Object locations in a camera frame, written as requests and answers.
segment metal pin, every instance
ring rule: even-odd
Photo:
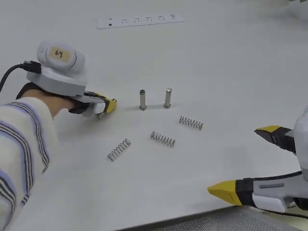
[[[146,105],[145,105],[145,90],[140,90],[140,106],[139,109],[142,111],[146,110]]]
[[[166,98],[165,98],[165,103],[164,103],[164,108],[166,108],[166,109],[169,109],[171,107],[171,104],[170,104],[171,93],[172,93],[172,89],[167,88],[166,89]]]

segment spring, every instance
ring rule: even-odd
[[[170,147],[173,147],[174,144],[175,144],[175,140],[174,139],[171,139],[171,138],[169,138],[167,136],[158,134],[155,131],[151,132],[151,139],[153,139],[153,140],[155,140],[157,142],[163,143],[165,145],[169,145]]]
[[[109,154],[108,154],[108,158],[111,161],[114,161],[118,156],[120,156],[122,154],[122,152],[124,152],[125,149],[127,149],[129,146],[131,145],[130,140],[125,139],[123,140],[115,149],[113,149]]]
[[[196,120],[189,119],[189,118],[184,117],[184,116],[180,117],[179,123],[185,124],[185,125],[190,126],[192,128],[197,128],[199,130],[201,130],[202,127],[203,127],[203,123],[200,123]]]

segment handwritten number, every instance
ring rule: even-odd
[[[60,58],[62,58],[63,52],[62,52],[62,51],[56,51],[56,52],[55,52],[55,55],[60,55]]]

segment striped shirt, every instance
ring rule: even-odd
[[[22,98],[0,106],[0,231],[29,200],[56,144],[53,119],[45,103]]]

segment power outlet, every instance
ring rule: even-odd
[[[175,13],[148,14],[146,16],[135,15],[133,17],[106,17],[96,19],[96,28],[107,29],[125,26],[146,26],[180,22],[184,22],[184,18]]]

